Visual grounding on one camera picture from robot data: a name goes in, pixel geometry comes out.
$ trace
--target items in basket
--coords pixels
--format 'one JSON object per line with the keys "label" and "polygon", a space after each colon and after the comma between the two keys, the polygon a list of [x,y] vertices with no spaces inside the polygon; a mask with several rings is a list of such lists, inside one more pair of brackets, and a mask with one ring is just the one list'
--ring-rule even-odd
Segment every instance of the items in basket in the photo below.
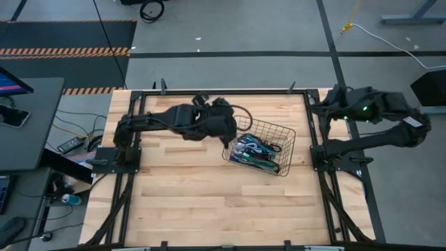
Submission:
{"label": "items in basket", "polygon": [[278,174],[280,165],[274,159],[276,153],[281,151],[278,145],[269,144],[252,134],[244,134],[234,143],[229,160]]}

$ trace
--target white cable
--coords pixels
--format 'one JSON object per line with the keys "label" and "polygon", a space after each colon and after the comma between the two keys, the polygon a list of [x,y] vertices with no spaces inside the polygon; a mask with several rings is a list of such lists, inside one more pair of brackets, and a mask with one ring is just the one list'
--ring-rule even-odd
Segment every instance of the white cable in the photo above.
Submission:
{"label": "white cable", "polygon": [[396,47],[396,46],[393,45],[391,42],[387,41],[387,40],[384,39],[384,38],[381,38],[380,36],[377,36],[377,35],[374,35],[374,34],[370,33],[370,32],[367,31],[366,29],[362,28],[362,26],[360,26],[360,25],[357,25],[357,24],[352,24],[352,25],[353,25],[353,26],[356,26],[357,28],[360,28],[360,29],[363,30],[365,33],[369,34],[370,36],[372,36],[372,37],[374,37],[374,38],[377,38],[377,39],[379,39],[379,40],[381,40],[381,41],[387,43],[388,45],[392,46],[393,48],[395,48],[395,49],[397,49],[397,50],[400,50],[400,51],[402,51],[402,52],[405,52],[405,53],[409,54],[411,57],[414,58],[414,60],[416,60],[416,61],[417,61],[423,68],[425,68],[425,69],[436,69],[436,68],[444,68],[444,67],[446,67],[446,66],[432,66],[432,67],[427,67],[427,66],[425,66],[419,59],[417,59],[416,56],[413,56],[412,53],[406,51],[405,49],[401,49],[400,47]]}

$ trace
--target phone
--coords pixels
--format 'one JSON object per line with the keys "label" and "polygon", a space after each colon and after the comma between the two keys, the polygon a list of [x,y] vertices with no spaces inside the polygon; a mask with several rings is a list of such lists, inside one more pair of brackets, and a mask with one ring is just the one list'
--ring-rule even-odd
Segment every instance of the phone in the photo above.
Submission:
{"label": "phone", "polygon": [[7,105],[0,105],[0,125],[21,128],[30,115],[31,113],[28,111]]}

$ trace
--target wood plank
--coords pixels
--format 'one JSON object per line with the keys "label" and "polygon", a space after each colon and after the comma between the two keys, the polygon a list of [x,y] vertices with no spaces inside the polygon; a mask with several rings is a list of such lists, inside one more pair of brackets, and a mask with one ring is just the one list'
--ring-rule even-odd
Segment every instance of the wood plank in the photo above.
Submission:
{"label": "wood plank", "polygon": [[[130,91],[113,92],[104,146],[113,146],[116,124],[127,113],[129,98]],[[169,131],[143,132],[141,170],[134,180],[126,246],[159,246],[161,241],[170,246],[283,245],[283,240],[294,245],[328,244],[302,96],[225,98],[247,108],[255,119],[295,131],[289,175],[276,177],[223,160],[218,139],[187,142]],[[191,99],[150,96],[145,112],[163,112]],[[333,123],[330,135],[348,139],[345,123]],[[346,210],[365,233],[373,234],[361,184],[348,175],[338,177]],[[90,239],[107,216],[114,181],[115,176],[108,175],[91,192],[80,243]]]}

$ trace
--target hazard stripe tape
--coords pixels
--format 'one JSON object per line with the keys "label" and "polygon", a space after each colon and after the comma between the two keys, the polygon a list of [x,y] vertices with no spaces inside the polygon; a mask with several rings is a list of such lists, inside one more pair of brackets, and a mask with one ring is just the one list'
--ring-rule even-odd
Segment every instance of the hazard stripe tape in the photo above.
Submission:
{"label": "hazard stripe tape", "polygon": [[94,87],[94,88],[67,88],[63,90],[64,95],[93,95],[109,94],[114,90],[122,90],[122,87]]}
{"label": "hazard stripe tape", "polygon": [[[67,59],[67,58],[83,58],[83,57],[98,57],[98,56],[113,56],[112,53],[102,54],[72,54],[72,55],[40,55],[40,56],[0,56],[0,60],[13,60],[13,59]],[[128,56],[130,53],[115,53],[115,56]]]}
{"label": "hazard stripe tape", "polygon": [[[113,47],[113,52],[117,55],[124,55],[130,53],[127,47]],[[71,54],[108,54],[112,55],[112,51],[109,47],[84,47],[84,48],[0,48],[0,55],[71,55]]]}
{"label": "hazard stripe tape", "polygon": [[[103,20],[103,22],[136,22],[137,20]],[[39,23],[39,22],[99,22],[99,20],[17,20],[17,21],[10,21],[10,20],[0,20],[0,22],[8,22],[8,23],[23,23],[23,22],[32,22],[32,23]]]}

